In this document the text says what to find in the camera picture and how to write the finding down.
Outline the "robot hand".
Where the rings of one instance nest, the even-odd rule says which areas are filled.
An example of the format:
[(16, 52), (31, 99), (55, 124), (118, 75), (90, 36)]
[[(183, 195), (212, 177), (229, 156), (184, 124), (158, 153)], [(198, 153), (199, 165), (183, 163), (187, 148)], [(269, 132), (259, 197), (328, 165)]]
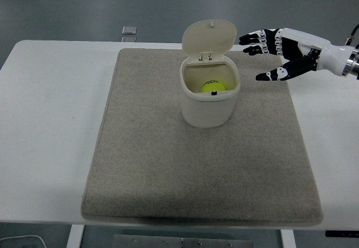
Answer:
[(256, 76), (257, 81), (286, 81), (310, 71), (328, 70), (337, 76), (358, 76), (358, 49), (336, 46), (318, 36), (289, 28), (262, 29), (239, 38), (250, 56), (273, 54), (287, 62)]

